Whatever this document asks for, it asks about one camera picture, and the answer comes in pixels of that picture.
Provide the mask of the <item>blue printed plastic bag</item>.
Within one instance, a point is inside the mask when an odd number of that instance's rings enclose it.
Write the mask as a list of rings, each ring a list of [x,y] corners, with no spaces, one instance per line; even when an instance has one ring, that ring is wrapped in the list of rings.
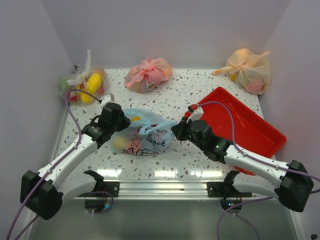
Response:
[[[123,113],[130,125],[112,135],[109,142],[114,153],[146,157],[165,152],[175,137],[171,128],[176,121],[140,108],[126,108]]]

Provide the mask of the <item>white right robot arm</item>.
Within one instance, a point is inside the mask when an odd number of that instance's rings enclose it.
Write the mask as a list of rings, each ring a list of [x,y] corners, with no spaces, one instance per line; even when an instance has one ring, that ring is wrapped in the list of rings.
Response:
[[[205,120],[191,121],[183,117],[171,131],[177,140],[193,143],[209,160],[255,174],[253,180],[246,180],[242,173],[226,177],[222,189],[227,196],[238,192],[257,193],[277,199],[292,211],[304,211],[314,182],[301,162],[277,161],[248,151],[234,140],[215,135]]]

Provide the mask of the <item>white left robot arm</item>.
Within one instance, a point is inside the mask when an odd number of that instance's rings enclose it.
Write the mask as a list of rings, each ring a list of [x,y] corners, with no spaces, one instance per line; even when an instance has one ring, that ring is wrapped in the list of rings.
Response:
[[[87,124],[60,158],[37,172],[27,171],[21,179],[20,203],[44,220],[51,219],[63,205],[66,194],[59,188],[69,174],[89,155],[111,139],[115,132],[129,127],[131,121],[122,107],[108,102]]]

